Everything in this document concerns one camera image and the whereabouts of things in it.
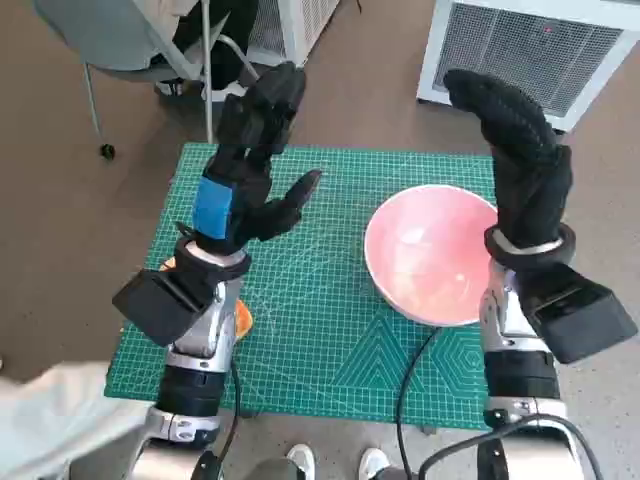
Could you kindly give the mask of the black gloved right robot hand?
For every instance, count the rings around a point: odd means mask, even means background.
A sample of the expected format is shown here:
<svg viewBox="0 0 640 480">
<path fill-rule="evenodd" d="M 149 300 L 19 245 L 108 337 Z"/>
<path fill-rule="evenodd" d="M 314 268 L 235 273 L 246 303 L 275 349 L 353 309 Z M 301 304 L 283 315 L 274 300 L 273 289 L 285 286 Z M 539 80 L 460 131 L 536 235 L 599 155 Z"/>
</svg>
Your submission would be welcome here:
<svg viewBox="0 0 640 480">
<path fill-rule="evenodd" d="M 443 82 L 452 106 L 479 119 L 490 146 L 499 231 L 518 249 L 558 240 L 573 183 L 572 151 L 541 106 L 489 75 L 452 69 Z"/>
</svg>

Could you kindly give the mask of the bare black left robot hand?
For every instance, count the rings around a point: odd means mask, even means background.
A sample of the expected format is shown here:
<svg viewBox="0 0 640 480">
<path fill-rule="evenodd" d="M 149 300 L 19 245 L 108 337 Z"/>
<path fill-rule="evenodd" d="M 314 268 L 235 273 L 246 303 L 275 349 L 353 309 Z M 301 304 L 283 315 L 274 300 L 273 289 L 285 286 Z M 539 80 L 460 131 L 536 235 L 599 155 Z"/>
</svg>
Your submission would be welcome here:
<svg viewBox="0 0 640 480">
<path fill-rule="evenodd" d="M 283 153 L 306 89 L 291 62 L 266 70 L 242 96 L 230 95 L 217 127 L 218 147 L 203 170 L 192 226 L 199 248 L 231 255 L 252 239 L 290 231 L 322 171 L 302 175 L 281 198 L 270 198 L 272 158 Z"/>
</svg>

